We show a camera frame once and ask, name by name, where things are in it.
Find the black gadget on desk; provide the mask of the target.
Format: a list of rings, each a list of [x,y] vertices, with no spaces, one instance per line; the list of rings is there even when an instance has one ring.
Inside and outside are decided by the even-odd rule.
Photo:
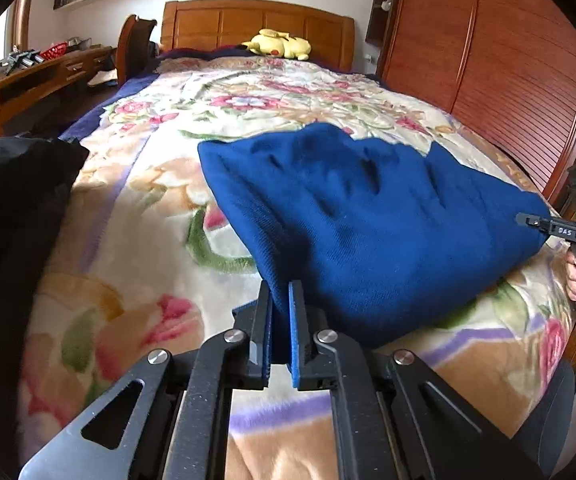
[[[32,67],[41,64],[45,59],[37,50],[16,51],[8,55],[6,75],[10,75],[18,68]]]

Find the floral bed blanket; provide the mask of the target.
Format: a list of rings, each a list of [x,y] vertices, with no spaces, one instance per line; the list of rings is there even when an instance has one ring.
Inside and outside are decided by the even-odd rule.
[[[181,353],[233,324],[260,275],[204,181],[197,145],[327,122],[353,139],[431,143],[463,165],[527,191],[512,162],[431,104],[367,76],[279,58],[182,54],[128,81],[67,136],[90,154],[30,315],[18,390],[24,465],[139,358]],[[545,392],[573,314],[565,244],[537,256],[446,321],[404,344],[508,437]],[[227,479],[337,479],[329,396],[292,390],[274,367],[268,389],[236,392]]]

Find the wooden bed headboard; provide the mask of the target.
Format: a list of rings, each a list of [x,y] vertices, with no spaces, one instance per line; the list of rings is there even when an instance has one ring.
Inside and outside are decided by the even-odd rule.
[[[263,28],[306,39],[312,46],[309,58],[317,64],[343,72],[353,68],[353,18],[269,0],[166,2],[161,45],[165,51],[212,51],[241,44]]]

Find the red basket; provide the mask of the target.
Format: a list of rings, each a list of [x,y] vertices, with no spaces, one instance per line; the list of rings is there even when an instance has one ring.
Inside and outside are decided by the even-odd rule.
[[[44,51],[39,53],[40,57],[46,61],[55,60],[56,58],[61,58],[68,49],[68,44],[63,41],[59,42],[59,44],[54,44],[53,46],[47,48]]]

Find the wooden desk cabinet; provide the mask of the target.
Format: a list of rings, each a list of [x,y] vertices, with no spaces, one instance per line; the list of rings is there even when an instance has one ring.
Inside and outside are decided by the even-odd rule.
[[[32,105],[94,77],[113,51],[112,47],[73,51],[0,79],[0,136],[5,124]]]

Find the wooden chair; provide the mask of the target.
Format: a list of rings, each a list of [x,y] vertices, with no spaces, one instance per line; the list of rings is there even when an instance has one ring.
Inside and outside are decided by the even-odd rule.
[[[130,14],[120,30],[115,51],[117,85],[123,87],[128,79],[139,75],[148,65],[150,36],[157,26],[155,20],[144,20]]]

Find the navy blue suit jacket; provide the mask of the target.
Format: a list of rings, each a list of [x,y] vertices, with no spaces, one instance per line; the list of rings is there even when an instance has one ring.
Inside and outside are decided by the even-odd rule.
[[[268,284],[271,329],[289,338],[289,285],[332,328],[377,348],[466,306],[535,255],[544,236],[518,214],[538,194],[427,153],[355,140],[317,122],[198,148],[219,209]]]

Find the wooden slatted wardrobe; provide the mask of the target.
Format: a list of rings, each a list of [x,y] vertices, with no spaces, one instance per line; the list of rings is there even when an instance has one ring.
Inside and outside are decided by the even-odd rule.
[[[576,164],[576,30],[552,0],[373,0],[378,76],[450,113],[556,208]]]

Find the black folded clothes pile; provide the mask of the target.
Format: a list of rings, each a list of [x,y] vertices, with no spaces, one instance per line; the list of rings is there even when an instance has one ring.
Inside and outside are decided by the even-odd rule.
[[[0,479],[20,470],[16,409],[26,326],[87,156],[76,141],[0,138]]]

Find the yellow Pikachu plush toy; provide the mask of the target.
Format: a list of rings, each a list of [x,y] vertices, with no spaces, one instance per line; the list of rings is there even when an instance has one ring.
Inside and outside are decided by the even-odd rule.
[[[243,41],[241,46],[257,55],[298,61],[307,61],[312,51],[307,40],[269,28],[261,29],[251,40]]]

